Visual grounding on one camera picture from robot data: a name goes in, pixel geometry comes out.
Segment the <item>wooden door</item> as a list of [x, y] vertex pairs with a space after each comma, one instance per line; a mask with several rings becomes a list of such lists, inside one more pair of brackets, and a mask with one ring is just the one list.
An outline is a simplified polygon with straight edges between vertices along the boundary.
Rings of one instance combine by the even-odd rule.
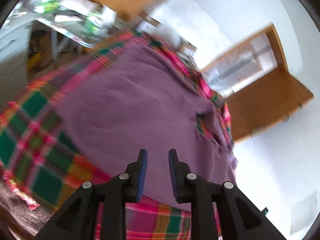
[[[259, 56], [263, 70], [237, 82], [230, 80], [214, 83], [212, 68], [217, 60], [252, 45], [256, 50], [270, 45], [271, 50]], [[313, 99], [314, 95], [289, 73], [279, 35], [273, 24], [255, 32], [247, 39], [214, 59], [201, 74], [213, 90], [226, 100], [232, 121], [235, 141], [246, 139], [288, 119]]]

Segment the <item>white open cardboard box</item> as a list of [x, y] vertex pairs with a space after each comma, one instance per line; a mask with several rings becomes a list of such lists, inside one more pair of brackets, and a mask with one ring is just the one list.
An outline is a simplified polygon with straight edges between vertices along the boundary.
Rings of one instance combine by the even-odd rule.
[[142, 20], [136, 27], [136, 31], [138, 32], [153, 34], [162, 25], [161, 22], [152, 18], [144, 11], [141, 12], [139, 16]]

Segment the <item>green wet wipes pack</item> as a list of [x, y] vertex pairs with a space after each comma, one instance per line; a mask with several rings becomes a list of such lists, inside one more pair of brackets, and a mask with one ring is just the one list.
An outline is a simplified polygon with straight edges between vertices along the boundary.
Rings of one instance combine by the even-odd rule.
[[60, 7], [60, 3], [56, 0], [45, 0], [40, 2], [35, 8], [34, 12], [37, 14], [46, 14], [52, 12]]

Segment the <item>white drawer cabinet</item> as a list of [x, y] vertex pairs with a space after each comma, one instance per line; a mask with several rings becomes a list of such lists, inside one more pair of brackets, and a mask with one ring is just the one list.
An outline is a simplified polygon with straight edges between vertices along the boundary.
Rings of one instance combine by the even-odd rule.
[[31, 23], [1, 31], [1, 109], [28, 83], [28, 51]]

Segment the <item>black vertical pole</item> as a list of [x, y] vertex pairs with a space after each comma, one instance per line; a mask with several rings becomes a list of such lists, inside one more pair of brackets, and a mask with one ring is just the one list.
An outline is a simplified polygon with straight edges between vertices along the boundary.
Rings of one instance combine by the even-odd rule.
[[251, 44], [246, 48], [240, 48], [231, 55], [226, 55], [217, 60], [212, 68], [212, 81], [218, 83], [230, 80], [232, 77], [237, 82], [242, 81], [263, 70], [259, 56], [269, 52], [270, 45], [256, 50]]

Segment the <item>pink green plaid bedsheet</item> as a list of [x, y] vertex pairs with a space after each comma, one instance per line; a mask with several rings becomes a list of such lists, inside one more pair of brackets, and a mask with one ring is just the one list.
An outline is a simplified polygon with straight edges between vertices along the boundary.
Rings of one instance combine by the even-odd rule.
[[1, 217], [17, 237], [35, 236], [86, 179], [109, 180], [71, 142], [55, 108], [73, 88], [98, 71], [110, 69], [135, 44], [161, 55], [193, 91], [213, 102], [218, 130], [231, 150], [231, 116], [224, 98], [167, 42], [150, 34], [124, 33], [115, 44], [35, 79], [1, 113]]

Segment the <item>folding table with printed top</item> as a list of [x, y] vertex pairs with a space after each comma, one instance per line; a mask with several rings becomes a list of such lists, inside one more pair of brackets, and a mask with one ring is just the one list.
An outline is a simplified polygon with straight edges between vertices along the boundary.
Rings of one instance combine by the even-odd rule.
[[113, 34], [130, 26], [117, 15], [114, 25], [108, 31], [95, 35], [84, 27], [84, 23], [88, 13], [97, 10], [102, 5], [90, 0], [56, 0], [60, 3], [59, 8], [46, 14], [37, 14], [34, 8], [42, 1], [45, 0], [21, 0], [22, 8], [31, 12], [37, 22], [51, 29], [51, 49], [54, 61], [68, 43], [72, 43], [80, 54], [83, 48], [97, 49]]

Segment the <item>green white tissue box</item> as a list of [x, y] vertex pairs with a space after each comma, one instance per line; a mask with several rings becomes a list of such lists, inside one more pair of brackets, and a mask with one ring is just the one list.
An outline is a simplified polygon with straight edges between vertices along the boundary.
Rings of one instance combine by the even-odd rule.
[[108, 31], [115, 23], [117, 12], [106, 5], [92, 10], [86, 16], [84, 27], [95, 35]]

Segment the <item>purple fleece pants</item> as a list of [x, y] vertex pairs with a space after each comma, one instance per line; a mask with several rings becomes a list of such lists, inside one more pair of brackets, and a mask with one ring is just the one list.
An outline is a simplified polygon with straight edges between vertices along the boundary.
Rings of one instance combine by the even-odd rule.
[[131, 45], [115, 63], [89, 77], [57, 106], [66, 134], [79, 151], [110, 176], [148, 153], [144, 195], [177, 206], [168, 153], [207, 181], [234, 181], [232, 143], [220, 113], [167, 59], [144, 45]]

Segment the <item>brown cardboard box with label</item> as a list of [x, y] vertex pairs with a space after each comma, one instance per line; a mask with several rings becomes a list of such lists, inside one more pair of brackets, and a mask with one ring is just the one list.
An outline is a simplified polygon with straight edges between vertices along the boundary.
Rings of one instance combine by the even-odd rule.
[[178, 52], [187, 56], [193, 56], [196, 51], [197, 51], [197, 48], [195, 46], [193, 46], [190, 42], [188, 42], [184, 38], [181, 38], [181, 44], [178, 48]]

